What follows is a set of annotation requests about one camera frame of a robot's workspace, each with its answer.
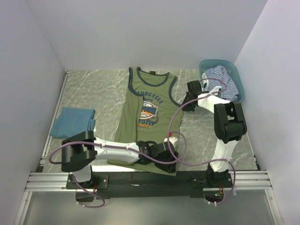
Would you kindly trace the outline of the olive green tank top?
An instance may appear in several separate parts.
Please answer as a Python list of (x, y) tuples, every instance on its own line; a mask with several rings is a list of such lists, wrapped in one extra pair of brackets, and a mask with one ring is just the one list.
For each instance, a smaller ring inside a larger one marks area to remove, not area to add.
[(183, 111), (172, 97), (177, 76), (145, 72), (140, 67), (129, 68), (126, 99), (123, 105), (115, 142), (164, 142), (169, 131), (179, 137)]

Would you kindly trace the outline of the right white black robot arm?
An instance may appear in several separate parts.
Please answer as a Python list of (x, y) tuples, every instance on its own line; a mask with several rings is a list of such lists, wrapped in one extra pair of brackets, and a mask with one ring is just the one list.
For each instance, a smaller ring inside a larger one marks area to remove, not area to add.
[(206, 183), (216, 187), (228, 178), (229, 161), (238, 141), (247, 132), (247, 125), (241, 103), (219, 98), (204, 91), (199, 81), (187, 83), (186, 96), (182, 102), (183, 111), (204, 108), (214, 114), (214, 132), (217, 144), (206, 170)]

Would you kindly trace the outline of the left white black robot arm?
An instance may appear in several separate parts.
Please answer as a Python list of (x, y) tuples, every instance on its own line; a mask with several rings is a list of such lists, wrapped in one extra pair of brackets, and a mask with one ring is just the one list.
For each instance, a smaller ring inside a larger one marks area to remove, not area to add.
[(173, 136), (161, 143), (110, 142), (85, 131), (62, 141), (61, 170), (74, 173), (82, 188), (89, 188), (94, 182), (90, 164), (96, 159), (138, 171), (175, 175), (178, 143), (178, 138)]

